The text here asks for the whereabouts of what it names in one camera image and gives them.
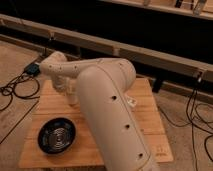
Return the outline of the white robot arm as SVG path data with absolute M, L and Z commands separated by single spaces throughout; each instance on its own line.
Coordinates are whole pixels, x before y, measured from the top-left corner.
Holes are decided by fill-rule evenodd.
M 41 62 L 40 70 L 57 90 L 64 88 L 66 77 L 76 81 L 80 110 L 107 171 L 160 171 L 125 97 L 136 79 L 129 60 L 69 61 L 56 51 Z

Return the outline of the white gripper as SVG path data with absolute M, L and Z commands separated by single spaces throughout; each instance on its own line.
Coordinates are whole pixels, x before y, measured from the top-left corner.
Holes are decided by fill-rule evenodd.
M 76 105 L 78 103 L 76 81 L 74 79 L 56 77 L 53 79 L 53 88 L 66 97 L 69 105 Z

